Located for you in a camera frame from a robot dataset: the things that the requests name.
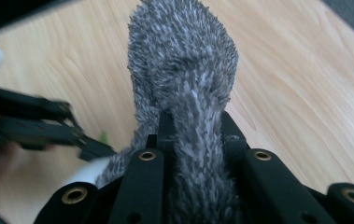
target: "gray fur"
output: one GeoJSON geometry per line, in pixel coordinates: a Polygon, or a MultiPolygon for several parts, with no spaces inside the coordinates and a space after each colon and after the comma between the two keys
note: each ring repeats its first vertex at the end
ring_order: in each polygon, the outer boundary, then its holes
{"type": "Polygon", "coordinates": [[[132,153],[157,132],[160,112],[169,109],[177,130],[177,174],[167,196],[167,223],[241,223],[220,138],[238,60],[232,39],[196,0],[142,0],[129,29],[139,128],[97,185],[123,175],[132,153]]]}

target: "furry object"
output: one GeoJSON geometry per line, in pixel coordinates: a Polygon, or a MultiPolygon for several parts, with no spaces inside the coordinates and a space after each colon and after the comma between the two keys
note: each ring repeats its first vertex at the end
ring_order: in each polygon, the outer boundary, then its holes
{"type": "Polygon", "coordinates": [[[177,173],[166,223],[241,223],[222,152],[220,117],[234,84],[234,42],[197,0],[142,0],[129,24],[128,68],[138,129],[110,158],[98,187],[123,175],[131,155],[169,110],[177,131],[177,173]]]}

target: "wooden floor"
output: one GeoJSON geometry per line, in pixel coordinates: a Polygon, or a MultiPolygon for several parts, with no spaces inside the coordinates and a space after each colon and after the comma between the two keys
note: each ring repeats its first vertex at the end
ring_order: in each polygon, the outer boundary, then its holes
{"type": "MultiPolygon", "coordinates": [[[[0,87],[74,106],[121,150],[136,128],[127,24],[138,0],[79,0],[0,31],[0,87]]],[[[319,0],[203,0],[240,55],[230,112],[252,147],[274,151],[303,184],[354,183],[354,31],[319,0]]],[[[78,167],[78,150],[21,152],[0,180],[0,215],[32,223],[78,167]]]]}

